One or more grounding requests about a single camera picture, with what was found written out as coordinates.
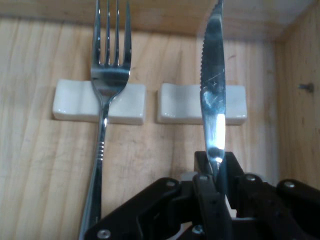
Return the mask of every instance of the wooden wall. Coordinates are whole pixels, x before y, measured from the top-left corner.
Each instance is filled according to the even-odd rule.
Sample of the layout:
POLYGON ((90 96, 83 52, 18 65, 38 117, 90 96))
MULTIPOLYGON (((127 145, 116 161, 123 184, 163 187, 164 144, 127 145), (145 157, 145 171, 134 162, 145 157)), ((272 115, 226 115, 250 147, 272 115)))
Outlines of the wooden wall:
MULTIPOLYGON (((92 24, 96 0, 2 0, 0 15, 92 24)), ((106 0, 100 0, 106 8, 106 0)), ((137 30, 191 34, 201 32, 217 0, 129 0, 137 30)), ((226 38, 275 40, 316 0, 225 0, 226 38)), ((120 0, 120 8, 125 7, 120 0)), ((115 0, 110 0, 114 13, 115 0)))
POLYGON ((320 188, 320 3, 276 45, 276 66, 280 177, 320 188))

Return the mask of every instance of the wooden box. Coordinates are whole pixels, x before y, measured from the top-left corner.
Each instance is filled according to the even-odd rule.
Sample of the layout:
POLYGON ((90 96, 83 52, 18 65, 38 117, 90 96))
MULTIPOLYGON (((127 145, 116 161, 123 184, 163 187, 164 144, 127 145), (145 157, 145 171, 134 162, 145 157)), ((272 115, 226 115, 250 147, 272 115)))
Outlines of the wooden box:
MULTIPOLYGON (((192 171, 194 152, 205 149, 202 126, 156 123, 157 90, 199 83, 214 4, 130 1, 129 81, 146 85, 147 117, 108 126, 103 215, 158 178, 192 171)), ((90 79, 94 5, 0 2, 0 239, 77 238, 97 125, 57 121, 51 111, 59 78, 90 79)), ((226 150, 272 184, 295 178, 320 188, 320 3, 225 0, 224 38, 226 82, 245 86, 248 109, 244 125, 226 128, 226 150), (308 83, 313 93, 298 88, 308 83)))

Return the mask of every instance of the knife blade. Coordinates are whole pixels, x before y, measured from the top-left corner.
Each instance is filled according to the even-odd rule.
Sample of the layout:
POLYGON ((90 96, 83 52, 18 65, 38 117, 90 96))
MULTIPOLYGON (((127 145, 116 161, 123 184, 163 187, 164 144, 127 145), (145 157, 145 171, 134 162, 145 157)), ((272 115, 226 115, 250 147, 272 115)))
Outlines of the knife blade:
POLYGON ((204 33, 200 104, 206 156, 214 178, 225 157, 226 76, 223 42, 223 0, 218 0, 204 33))

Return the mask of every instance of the wooden board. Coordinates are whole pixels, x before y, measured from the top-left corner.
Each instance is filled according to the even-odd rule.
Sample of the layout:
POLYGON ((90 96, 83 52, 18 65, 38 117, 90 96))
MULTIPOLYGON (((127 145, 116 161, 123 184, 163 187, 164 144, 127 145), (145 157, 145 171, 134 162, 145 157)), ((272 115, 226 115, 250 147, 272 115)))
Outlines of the wooden board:
MULTIPOLYGON (((0 14, 93 24, 96 0, 2 0, 0 14)), ((115 0, 110 1, 115 16, 115 0)), ((130 0, 132 27, 138 30, 196 35, 206 26, 217 0, 130 0)), ((225 0, 226 38, 275 40, 316 0, 225 0)), ((120 0, 124 9, 125 0, 120 0)), ((105 23, 106 0, 101 0, 105 23)))
POLYGON ((281 178, 320 188, 320 3, 276 47, 281 178), (314 84, 314 93, 298 89, 314 84))
MULTIPOLYGON (((92 28, 0 19, 0 239, 76 239, 97 125, 54 120, 59 78, 90 79, 92 28)), ((129 82, 147 87, 142 126, 109 125, 103 165, 106 215, 161 177, 193 170, 201 125, 157 124, 162 83, 199 83, 194 37, 134 32, 129 82)), ((227 126, 226 149, 245 171, 278 180, 275 48, 225 42, 227 84, 244 85, 248 120, 227 126)))

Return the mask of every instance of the wooden surface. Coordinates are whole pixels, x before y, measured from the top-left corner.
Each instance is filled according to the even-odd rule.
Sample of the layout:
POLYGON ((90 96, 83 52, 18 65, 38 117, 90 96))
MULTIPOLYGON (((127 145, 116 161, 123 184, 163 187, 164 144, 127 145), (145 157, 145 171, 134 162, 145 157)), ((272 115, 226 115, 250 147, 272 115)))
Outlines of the wooden surface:
POLYGON ((320 3, 276 47, 279 170, 320 188, 320 3), (298 89, 314 84, 314 93, 298 89))
MULTIPOLYGON (((96 0, 2 0, 0 14, 93 24, 96 0)), ((129 0, 134 29, 196 35, 217 0, 129 0)), ((111 16, 115 0, 110 0, 111 16)), ((226 38, 274 40, 316 0, 225 0, 226 38)), ((120 0, 120 9, 125 7, 120 0)), ((101 0, 105 22, 106 0, 101 0)))
MULTIPOLYGON (((59 78, 88 80, 92 29, 0 19, 0 239, 76 239, 97 125, 53 119, 59 78)), ((147 87, 142 126, 109 125, 103 163, 106 215, 161 177, 193 170, 201 125, 157 124, 162 83, 199 83, 201 40, 135 32, 129 82, 147 87)), ((226 127, 245 171, 278 180, 275 48, 225 42, 227 84, 244 85, 248 120, 226 127)))

